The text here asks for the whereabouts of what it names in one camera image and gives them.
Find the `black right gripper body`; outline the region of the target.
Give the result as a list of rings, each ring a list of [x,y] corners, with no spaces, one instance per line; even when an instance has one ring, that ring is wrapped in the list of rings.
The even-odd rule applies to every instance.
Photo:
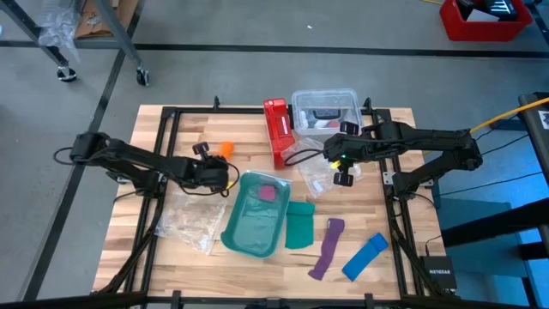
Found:
[[[371,131],[363,128],[359,135],[336,133],[323,144],[323,158],[328,162],[366,163],[379,161],[377,140]]]

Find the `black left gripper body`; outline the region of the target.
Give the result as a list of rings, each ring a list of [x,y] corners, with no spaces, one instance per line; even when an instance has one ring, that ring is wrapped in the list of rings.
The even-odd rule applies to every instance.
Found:
[[[228,185],[228,162],[220,156],[209,156],[206,160],[193,162],[193,183],[211,191],[225,190]]]

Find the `teal plastic bin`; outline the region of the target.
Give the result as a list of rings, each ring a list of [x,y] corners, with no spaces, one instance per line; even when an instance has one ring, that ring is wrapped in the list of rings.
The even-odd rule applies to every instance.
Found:
[[[262,185],[277,188],[274,202],[258,197]],[[292,181],[248,171],[239,180],[239,191],[221,243],[229,250],[254,258],[269,258],[277,249],[292,191]]]

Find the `green bandage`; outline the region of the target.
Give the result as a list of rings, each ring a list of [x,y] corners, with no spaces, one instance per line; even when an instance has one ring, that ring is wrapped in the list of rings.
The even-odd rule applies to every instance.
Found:
[[[302,249],[314,242],[315,205],[305,202],[290,202],[287,209],[285,247]]]

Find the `purple bandage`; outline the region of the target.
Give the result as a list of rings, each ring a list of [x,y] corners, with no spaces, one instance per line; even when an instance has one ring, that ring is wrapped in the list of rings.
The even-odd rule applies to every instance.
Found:
[[[329,218],[327,221],[327,229],[321,245],[321,254],[312,270],[308,275],[318,281],[321,281],[331,265],[335,249],[339,238],[345,229],[345,222],[338,218]]]

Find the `blue bandage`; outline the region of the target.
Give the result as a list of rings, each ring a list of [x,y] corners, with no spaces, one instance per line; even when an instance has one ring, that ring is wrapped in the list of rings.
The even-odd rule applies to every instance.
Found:
[[[354,282],[366,266],[389,246],[381,233],[374,234],[344,265],[342,273]]]

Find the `crumpled clear plastic bag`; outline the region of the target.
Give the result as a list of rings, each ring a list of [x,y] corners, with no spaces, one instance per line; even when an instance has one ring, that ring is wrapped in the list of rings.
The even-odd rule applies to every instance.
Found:
[[[298,151],[302,151],[305,149],[310,149],[310,152],[304,152],[302,154],[298,154],[295,157],[293,157],[290,161],[299,161],[307,156],[314,155],[315,149],[322,150],[323,149],[323,143],[319,142],[317,140],[311,139],[309,137],[303,137],[299,139],[296,143],[294,143],[292,146],[287,148],[283,153],[282,157],[284,160],[286,160],[289,156],[293,155],[294,153]],[[325,193],[332,191],[336,188],[336,185],[333,183],[334,174],[337,172],[336,168],[331,167],[331,163],[328,162],[326,159],[323,158],[322,154],[319,154],[307,161],[303,161],[296,165],[298,168],[303,181],[305,182],[306,187],[308,188],[310,194],[314,198],[319,198],[320,196],[324,195]],[[312,182],[314,180],[320,180],[325,185],[326,191],[323,193],[318,193],[314,190],[312,187]]]

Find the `clear plastic container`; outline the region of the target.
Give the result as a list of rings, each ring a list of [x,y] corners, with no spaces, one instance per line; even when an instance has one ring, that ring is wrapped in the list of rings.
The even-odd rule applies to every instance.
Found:
[[[358,98],[350,88],[299,90],[292,96],[293,128],[300,136],[332,136],[340,132],[339,128],[328,128],[330,121],[318,120],[313,117],[313,109],[341,109],[341,117],[336,121],[343,121],[363,125],[362,114]],[[299,127],[299,112],[307,114],[309,128]]]

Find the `black pouch in container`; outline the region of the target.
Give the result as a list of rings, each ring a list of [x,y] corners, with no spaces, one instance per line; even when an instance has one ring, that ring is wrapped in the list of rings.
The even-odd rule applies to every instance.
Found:
[[[318,120],[337,120],[341,117],[341,109],[313,109],[313,117]]]

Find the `flat clear plastic bag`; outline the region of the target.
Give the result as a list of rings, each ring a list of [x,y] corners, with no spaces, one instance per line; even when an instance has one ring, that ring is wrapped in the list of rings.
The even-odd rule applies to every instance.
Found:
[[[214,247],[214,237],[226,205],[226,199],[219,195],[203,197],[170,192],[166,195],[155,234],[178,240],[208,255]]]

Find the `red box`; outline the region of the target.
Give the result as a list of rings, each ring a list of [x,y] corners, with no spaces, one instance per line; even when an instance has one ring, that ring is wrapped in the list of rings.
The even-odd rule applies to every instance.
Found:
[[[267,99],[263,102],[271,154],[275,169],[285,167],[282,153],[295,143],[291,119],[285,99]]]

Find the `grey metal cart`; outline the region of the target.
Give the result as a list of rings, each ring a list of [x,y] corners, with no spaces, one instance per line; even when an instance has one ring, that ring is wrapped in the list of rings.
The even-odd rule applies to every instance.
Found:
[[[134,43],[131,40],[130,28],[136,23],[136,17],[140,14],[142,0],[139,0],[138,6],[131,19],[128,29],[124,29],[115,16],[108,0],[95,0],[95,6],[100,12],[101,19],[112,32],[111,37],[74,39],[76,48],[97,47],[97,48],[118,48],[122,50],[126,57],[130,58],[136,66],[136,69],[146,69]],[[69,60],[63,56],[60,48],[54,46],[44,46],[39,44],[39,19],[34,21],[30,15],[16,2],[16,0],[0,0],[0,11],[4,12],[29,38],[32,46],[40,48],[46,56],[51,59],[57,67],[70,67]]]

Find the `red plastic crate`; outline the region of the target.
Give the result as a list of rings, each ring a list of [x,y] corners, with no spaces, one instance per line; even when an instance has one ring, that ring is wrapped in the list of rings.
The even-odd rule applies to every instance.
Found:
[[[465,21],[457,1],[445,0],[439,14],[448,38],[454,41],[512,41],[533,22],[533,17],[522,0],[510,1],[518,13],[515,21]]]

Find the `cardboard box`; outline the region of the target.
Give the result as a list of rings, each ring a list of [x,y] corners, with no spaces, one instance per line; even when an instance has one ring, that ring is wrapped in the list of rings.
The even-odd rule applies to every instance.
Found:
[[[108,0],[115,16],[124,29],[128,29],[139,0]],[[75,31],[76,39],[111,37],[110,28],[101,19],[95,0],[85,0],[81,19]]]

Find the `black metal stand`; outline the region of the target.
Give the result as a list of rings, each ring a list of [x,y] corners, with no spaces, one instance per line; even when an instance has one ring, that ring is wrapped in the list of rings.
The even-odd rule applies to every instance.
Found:
[[[433,193],[442,228],[484,217],[523,213],[542,202],[544,227],[451,246],[457,294],[465,300],[549,308],[549,93],[521,95],[519,106],[546,103],[490,124],[475,133],[483,165],[451,172]]]

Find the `clear plastic wrap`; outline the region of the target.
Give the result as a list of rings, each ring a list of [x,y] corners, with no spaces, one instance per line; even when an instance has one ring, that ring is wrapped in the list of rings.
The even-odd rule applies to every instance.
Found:
[[[82,5],[83,0],[42,0],[39,44],[65,49],[80,62],[74,39],[81,19]]]

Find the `black device in crate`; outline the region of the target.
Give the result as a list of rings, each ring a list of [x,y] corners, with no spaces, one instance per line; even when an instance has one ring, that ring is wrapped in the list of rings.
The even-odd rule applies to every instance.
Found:
[[[516,21],[510,0],[455,0],[464,21]]]

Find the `black horizontal bar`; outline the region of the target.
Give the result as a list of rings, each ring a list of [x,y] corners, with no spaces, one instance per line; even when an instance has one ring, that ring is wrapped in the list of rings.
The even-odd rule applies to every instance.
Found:
[[[152,296],[144,292],[72,296],[42,300],[24,300],[0,303],[0,309],[125,309],[145,308],[164,304],[170,309],[184,309],[187,305],[245,306],[255,309],[549,309],[517,306],[454,297],[405,295],[398,300],[377,300],[372,294],[358,299],[297,299],[281,297],[227,298],[184,296],[179,290],[170,296]]]

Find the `black metal table frame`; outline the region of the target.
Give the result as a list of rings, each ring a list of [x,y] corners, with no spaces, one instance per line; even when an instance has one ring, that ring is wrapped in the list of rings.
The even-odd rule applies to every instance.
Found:
[[[207,142],[217,149],[224,141],[235,144],[232,163],[240,172],[273,173],[266,120],[259,107],[153,106],[139,109],[130,142],[164,155],[189,155],[191,146]],[[315,239],[312,245],[291,250],[279,245],[268,258],[250,257],[227,249],[220,242],[208,254],[175,239],[154,238],[138,260],[130,280],[131,292],[170,296],[227,298],[358,299],[372,294],[377,300],[398,300],[405,295],[436,297],[421,279],[406,252],[396,243],[374,259],[351,282],[344,264],[374,234],[401,230],[414,253],[430,244],[434,254],[445,253],[431,193],[422,190],[405,206],[389,200],[383,173],[411,171],[424,162],[419,151],[395,159],[367,163],[352,187],[337,187],[315,200]],[[341,234],[331,265],[321,281],[308,275],[321,254],[329,218],[342,219]]]

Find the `black Netgear network switch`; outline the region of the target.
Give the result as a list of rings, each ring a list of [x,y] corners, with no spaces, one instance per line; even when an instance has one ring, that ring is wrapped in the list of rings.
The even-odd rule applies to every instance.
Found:
[[[423,256],[421,262],[430,278],[442,289],[457,289],[455,271],[450,257]]]

